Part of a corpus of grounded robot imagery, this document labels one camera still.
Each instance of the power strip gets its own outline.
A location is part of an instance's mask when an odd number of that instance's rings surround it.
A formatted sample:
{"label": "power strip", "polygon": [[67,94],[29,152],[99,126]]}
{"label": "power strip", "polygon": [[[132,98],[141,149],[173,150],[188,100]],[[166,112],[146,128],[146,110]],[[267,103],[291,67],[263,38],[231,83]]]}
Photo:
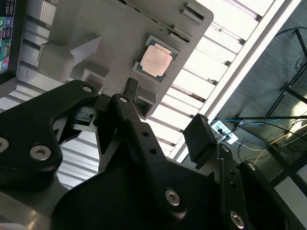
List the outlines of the power strip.
{"label": "power strip", "polygon": [[226,141],[231,145],[239,140],[239,138],[221,121],[217,121],[211,127],[222,137],[222,139],[226,139]]}

